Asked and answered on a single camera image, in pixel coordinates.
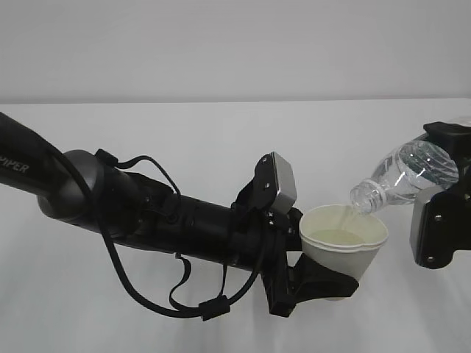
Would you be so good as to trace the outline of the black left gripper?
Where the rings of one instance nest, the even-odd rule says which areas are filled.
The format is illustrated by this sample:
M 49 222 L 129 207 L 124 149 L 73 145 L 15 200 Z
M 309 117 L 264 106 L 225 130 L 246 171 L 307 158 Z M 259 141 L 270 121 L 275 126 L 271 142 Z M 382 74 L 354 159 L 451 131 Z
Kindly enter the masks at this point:
M 287 253 L 299 251 L 299 223 L 302 212 L 292 207 L 285 215 L 273 211 L 252 210 L 235 228 L 254 242 L 255 256 L 250 275 L 242 288 L 230 297 L 240 300 L 261 277 L 269 313 L 289 316 L 297 304 L 316 299 L 350 298 L 359 288 L 356 279 L 320 265 L 302 253 L 294 266 L 288 265 Z

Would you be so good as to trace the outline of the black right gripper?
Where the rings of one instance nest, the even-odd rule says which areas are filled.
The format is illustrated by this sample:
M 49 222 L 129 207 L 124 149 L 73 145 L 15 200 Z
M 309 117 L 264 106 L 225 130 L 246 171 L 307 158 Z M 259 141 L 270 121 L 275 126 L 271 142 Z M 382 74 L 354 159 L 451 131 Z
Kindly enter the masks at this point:
M 458 169 L 458 180 L 445 190 L 460 203 L 458 250 L 470 250 L 470 128 L 460 123 L 424 125 L 428 140 L 444 149 Z

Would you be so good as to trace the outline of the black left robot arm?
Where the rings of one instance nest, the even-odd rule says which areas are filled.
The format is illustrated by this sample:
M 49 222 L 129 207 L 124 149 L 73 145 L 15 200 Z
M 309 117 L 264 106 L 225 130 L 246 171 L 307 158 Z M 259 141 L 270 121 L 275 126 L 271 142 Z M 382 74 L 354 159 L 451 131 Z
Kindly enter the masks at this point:
M 287 317 L 300 302 L 349 297 L 352 276 L 331 270 L 306 253 L 295 265 L 287 254 L 302 248 L 302 213 L 290 164 L 276 152 L 262 156 L 253 178 L 229 206 L 181 194 L 174 181 L 158 182 L 132 172 L 138 158 L 121 162 L 110 153 L 62 153 L 38 133 L 1 116 L 1 183 L 37 197 L 48 217 L 99 233 L 128 294 L 145 308 L 170 318 L 209 320 L 230 308 L 261 278 L 269 312 Z M 161 307 L 132 286 L 117 246 L 173 254 L 191 273 L 191 257 L 241 268 L 249 278 L 232 296 L 189 307 Z

